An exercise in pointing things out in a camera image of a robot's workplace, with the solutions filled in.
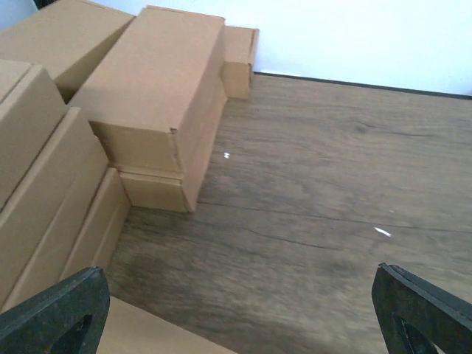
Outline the brown cardboard box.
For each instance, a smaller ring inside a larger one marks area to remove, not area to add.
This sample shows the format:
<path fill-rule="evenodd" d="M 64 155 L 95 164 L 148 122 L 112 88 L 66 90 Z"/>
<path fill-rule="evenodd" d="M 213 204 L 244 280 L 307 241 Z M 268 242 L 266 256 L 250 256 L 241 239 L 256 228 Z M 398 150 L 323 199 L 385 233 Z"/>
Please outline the brown cardboard box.
<path fill-rule="evenodd" d="M 111 297 L 98 353 L 230 354 L 232 351 Z"/>

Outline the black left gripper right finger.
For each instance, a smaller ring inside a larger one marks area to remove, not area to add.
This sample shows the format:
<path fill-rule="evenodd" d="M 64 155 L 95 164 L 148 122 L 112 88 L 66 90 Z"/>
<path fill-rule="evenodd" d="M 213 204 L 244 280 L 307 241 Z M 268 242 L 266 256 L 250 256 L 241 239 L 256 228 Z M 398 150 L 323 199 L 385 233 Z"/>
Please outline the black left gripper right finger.
<path fill-rule="evenodd" d="M 372 302 L 389 353 L 471 352 L 471 303 L 417 275 L 379 264 Z"/>

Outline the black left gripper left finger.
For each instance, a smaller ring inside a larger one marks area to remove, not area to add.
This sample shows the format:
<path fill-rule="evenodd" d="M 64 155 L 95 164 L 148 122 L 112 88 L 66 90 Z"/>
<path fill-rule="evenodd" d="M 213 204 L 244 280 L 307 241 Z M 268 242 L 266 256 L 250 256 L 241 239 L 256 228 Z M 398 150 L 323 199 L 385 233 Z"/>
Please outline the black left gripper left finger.
<path fill-rule="evenodd" d="M 101 267 L 89 267 L 1 314 L 2 353 L 96 353 L 110 308 Z"/>

